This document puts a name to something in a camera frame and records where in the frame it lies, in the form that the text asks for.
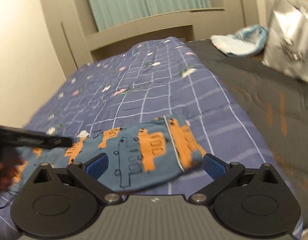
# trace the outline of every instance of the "ribbed gray surface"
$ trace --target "ribbed gray surface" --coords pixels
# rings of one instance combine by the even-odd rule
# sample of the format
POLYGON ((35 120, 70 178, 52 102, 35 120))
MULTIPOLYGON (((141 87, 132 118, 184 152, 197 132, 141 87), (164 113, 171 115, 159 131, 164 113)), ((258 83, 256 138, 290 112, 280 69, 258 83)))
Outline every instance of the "ribbed gray surface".
MULTIPOLYGON (((19 240, 30 240, 21 236, 19 240)), ((131 195, 118 206, 104 208, 96 222, 68 240, 245 240, 220 226, 204 206, 183 196, 131 195)), ((277 240, 292 240, 292 236, 277 240)))

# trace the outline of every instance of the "gray mattress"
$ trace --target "gray mattress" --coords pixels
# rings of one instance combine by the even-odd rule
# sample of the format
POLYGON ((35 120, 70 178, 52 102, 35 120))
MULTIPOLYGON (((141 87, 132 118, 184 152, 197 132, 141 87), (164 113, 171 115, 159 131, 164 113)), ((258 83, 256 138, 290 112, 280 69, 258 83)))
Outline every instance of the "gray mattress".
POLYGON ((227 57, 210 40, 186 44, 225 84, 289 177, 308 223, 308 84, 253 57, 227 57))

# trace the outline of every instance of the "blue gripper pad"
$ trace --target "blue gripper pad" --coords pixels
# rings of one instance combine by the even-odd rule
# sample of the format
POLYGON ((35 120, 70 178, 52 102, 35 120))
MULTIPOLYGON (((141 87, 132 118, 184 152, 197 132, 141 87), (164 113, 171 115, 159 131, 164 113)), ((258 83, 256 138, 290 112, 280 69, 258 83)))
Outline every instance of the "blue gripper pad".
POLYGON ((227 167, 229 168, 230 166, 214 155, 210 153, 204 155, 203 169, 212 177, 212 179, 216 180, 218 177, 224 175, 227 167))
POLYGON ((98 179, 107 170, 109 166, 109 158, 106 154, 101 156, 98 155, 85 165, 85 172, 94 179, 98 179))

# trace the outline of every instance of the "small blue cloth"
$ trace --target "small blue cloth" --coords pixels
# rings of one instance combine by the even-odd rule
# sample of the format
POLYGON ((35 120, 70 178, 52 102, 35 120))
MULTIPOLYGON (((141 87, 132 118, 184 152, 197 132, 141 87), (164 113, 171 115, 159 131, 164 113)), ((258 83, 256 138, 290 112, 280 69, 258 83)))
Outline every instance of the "small blue cloth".
POLYGON ((18 192, 42 162, 65 168, 71 162, 86 163, 100 154, 102 157, 90 163, 86 172, 113 191, 136 191, 175 179, 201 164, 206 152, 196 143, 181 114, 165 118, 80 137, 68 149, 20 147, 27 161, 18 167, 11 190, 18 192))
POLYGON ((269 29, 259 24, 242 28, 234 35, 212 35, 213 45, 230 57, 258 54, 268 39, 269 29))

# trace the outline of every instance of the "bed frame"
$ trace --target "bed frame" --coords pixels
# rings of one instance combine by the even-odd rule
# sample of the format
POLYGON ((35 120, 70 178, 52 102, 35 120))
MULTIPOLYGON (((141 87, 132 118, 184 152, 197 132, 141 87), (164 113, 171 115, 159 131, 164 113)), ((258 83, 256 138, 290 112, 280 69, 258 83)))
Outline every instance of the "bed frame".
POLYGON ((211 0, 212 8, 185 10, 98 31, 88 0, 41 0, 46 24, 66 77, 147 40, 174 36, 183 41, 208 39, 258 24, 256 0, 211 0))

